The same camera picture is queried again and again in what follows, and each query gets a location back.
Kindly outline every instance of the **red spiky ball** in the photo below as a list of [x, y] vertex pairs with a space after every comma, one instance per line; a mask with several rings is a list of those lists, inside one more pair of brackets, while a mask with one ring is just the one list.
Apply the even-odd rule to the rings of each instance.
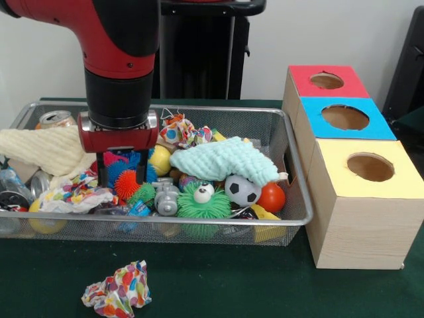
[[136, 193], [140, 185], [136, 182], [136, 172], [125, 170], [115, 182], [115, 191], [120, 199], [126, 201]]

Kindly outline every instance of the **green spiky ball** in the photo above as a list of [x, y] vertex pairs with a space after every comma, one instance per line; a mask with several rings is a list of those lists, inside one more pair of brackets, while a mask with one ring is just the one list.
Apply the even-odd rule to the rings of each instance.
[[153, 185], [145, 182], [143, 185], [134, 193], [134, 195], [127, 201], [128, 204], [135, 204], [142, 200], [149, 208], [154, 205], [154, 197], [156, 196], [156, 190]]
[[[178, 196], [178, 217], [196, 219], [224, 219], [230, 216], [230, 199], [223, 190], [218, 190], [207, 203], [198, 203], [194, 200], [194, 193], [199, 185], [189, 184], [184, 193]], [[197, 239], [210, 239], [219, 230], [218, 225], [185, 224], [183, 230]]]

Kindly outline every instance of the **colorful wrapping paper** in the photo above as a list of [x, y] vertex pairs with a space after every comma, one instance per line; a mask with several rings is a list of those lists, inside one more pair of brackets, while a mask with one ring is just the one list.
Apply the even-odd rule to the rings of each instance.
[[88, 170], [40, 196], [40, 212], [88, 213], [101, 203], [118, 204], [108, 188], [97, 187], [97, 175]]
[[87, 286], [81, 300], [86, 307], [94, 307], [100, 316], [133, 318], [131, 306], [141, 308], [152, 301], [146, 262], [132, 262], [103, 282]]
[[164, 128], [160, 131], [160, 136], [166, 142], [183, 149], [210, 142], [213, 136], [208, 126], [195, 129], [184, 114], [172, 115], [169, 119], [164, 119], [162, 125]]

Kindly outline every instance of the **yellow box top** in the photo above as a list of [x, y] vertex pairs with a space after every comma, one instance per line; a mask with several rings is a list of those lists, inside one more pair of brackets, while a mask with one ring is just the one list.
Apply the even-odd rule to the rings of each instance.
[[317, 139], [339, 197], [424, 199], [424, 181], [400, 141]]

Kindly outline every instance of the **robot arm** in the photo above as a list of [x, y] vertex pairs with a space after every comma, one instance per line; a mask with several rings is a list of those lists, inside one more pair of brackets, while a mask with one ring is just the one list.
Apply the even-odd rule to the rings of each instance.
[[[0, 11], [72, 30], [81, 44], [89, 111], [78, 119], [81, 143], [101, 154], [156, 144], [158, 120], [149, 112], [160, 0], [0, 0]], [[138, 169], [144, 179], [147, 156]]]

